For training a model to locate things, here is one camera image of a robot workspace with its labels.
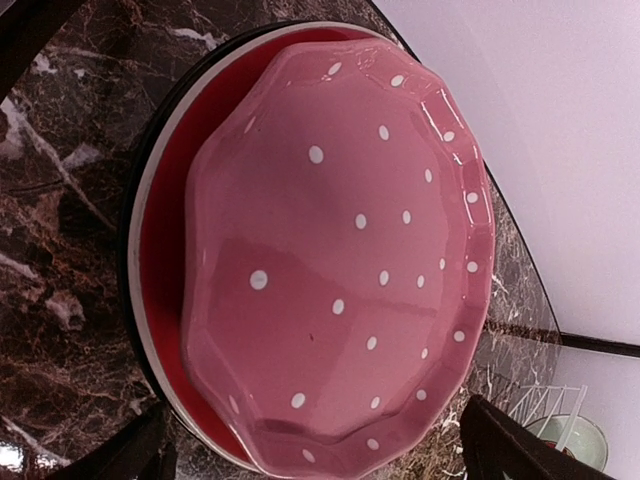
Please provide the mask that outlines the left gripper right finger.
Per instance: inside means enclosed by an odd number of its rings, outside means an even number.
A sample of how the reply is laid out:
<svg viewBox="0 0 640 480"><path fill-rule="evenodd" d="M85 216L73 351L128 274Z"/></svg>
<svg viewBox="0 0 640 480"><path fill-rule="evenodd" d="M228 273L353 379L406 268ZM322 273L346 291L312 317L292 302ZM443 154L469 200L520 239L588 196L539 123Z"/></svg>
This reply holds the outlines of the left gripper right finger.
<svg viewBox="0 0 640 480"><path fill-rule="evenodd" d="M480 395L460 419L469 480L610 480L611 477L551 449Z"/></svg>

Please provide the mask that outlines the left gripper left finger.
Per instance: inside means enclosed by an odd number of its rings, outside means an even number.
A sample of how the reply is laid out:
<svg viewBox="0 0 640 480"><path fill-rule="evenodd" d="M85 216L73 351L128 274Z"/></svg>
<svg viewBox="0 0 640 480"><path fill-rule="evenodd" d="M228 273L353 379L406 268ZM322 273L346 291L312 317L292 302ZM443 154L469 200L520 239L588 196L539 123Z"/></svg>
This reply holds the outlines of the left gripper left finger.
<svg viewBox="0 0 640 480"><path fill-rule="evenodd" d="M1 99L83 0L1 2Z"/></svg>

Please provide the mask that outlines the pink polka dot plate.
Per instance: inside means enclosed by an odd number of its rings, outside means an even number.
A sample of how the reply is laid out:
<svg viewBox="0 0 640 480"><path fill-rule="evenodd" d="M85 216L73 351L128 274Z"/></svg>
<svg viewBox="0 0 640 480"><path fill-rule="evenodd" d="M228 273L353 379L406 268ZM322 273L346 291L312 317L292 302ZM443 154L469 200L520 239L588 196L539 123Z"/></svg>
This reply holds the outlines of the pink polka dot plate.
<svg viewBox="0 0 640 480"><path fill-rule="evenodd" d="M262 472L357 479L421 441L495 246L437 75L379 38L284 48L195 156L185 219L183 365Z"/></svg>

